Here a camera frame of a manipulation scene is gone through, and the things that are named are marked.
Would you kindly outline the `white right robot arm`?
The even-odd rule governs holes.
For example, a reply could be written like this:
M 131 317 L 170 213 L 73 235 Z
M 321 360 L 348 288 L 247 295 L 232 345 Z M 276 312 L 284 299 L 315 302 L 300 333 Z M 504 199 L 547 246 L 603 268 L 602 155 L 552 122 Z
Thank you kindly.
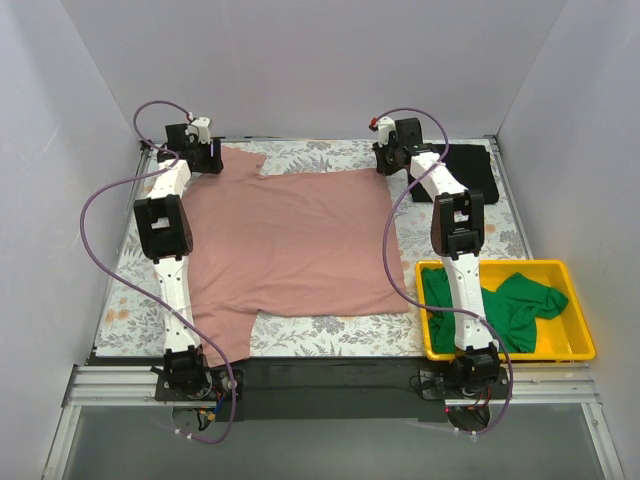
M 454 315 L 455 357 L 436 381 L 439 388 L 476 393 L 499 379 L 499 341 L 485 316 L 480 284 L 479 254 L 484 245 L 484 197 L 460 183 L 446 166 L 449 153 L 424 142 L 420 120 L 374 118 L 369 129 L 377 134 L 373 144 L 376 171 L 389 176 L 407 171 L 408 192 L 421 187 L 433 203 L 430 238 L 440 256 L 451 294 L 450 307 L 414 302 L 431 313 Z

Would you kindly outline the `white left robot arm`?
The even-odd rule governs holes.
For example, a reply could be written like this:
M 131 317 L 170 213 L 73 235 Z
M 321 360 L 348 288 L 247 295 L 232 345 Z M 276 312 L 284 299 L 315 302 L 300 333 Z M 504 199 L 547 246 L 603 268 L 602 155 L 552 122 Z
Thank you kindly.
M 158 166 L 167 171 L 157 176 L 143 199 L 134 202 L 134 216 L 144 255 L 152 262 L 160 298 L 170 306 L 163 314 L 163 368 L 158 371 L 165 386 L 190 399 L 204 399 L 211 392 L 200 336 L 193 324 L 187 279 L 188 256 L 193 236 L 182 204 L 192 174 L 219 173 L 223 169 L 220 142 L 210 135 L 211 120 L 190 119 L 167 125 L 166 147 L 179 154 L 176 165 L 168 153 L 157 155 Z

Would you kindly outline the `pink t shirt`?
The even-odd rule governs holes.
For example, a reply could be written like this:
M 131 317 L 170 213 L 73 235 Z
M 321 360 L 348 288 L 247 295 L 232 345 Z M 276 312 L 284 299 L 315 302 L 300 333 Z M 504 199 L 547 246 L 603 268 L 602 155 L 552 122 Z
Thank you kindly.
M 404 272 L 386 179 L 374 169 L 264 175 L 264 157 L 223 151 L 187 188 L 193 319 L 212 366 L 246 359 L 256 317 L 404 313 Z

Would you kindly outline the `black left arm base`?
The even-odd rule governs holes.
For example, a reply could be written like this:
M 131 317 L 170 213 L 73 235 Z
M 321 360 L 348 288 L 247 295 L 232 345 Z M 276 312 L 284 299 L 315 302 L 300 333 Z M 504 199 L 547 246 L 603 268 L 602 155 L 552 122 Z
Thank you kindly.
M 225 368 L 206 368 L 195 380 L 178 380 L 171 383 L 169 375 L 153 366 L 150 372 L 157 377 L 154 398 L 159 401 L 213 401 L 231 393 L 231 378 Z

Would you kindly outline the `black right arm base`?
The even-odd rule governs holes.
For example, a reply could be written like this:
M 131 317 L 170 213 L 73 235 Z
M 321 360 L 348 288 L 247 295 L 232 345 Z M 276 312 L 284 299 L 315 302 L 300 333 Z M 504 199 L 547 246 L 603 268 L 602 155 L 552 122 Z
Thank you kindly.
M 501 368 L 495 380 L 455 380 L 444 371 L 420 370 L 415 391 L 425 400 L 478 400 L 480 398 L 504 400 L 510 378 Z

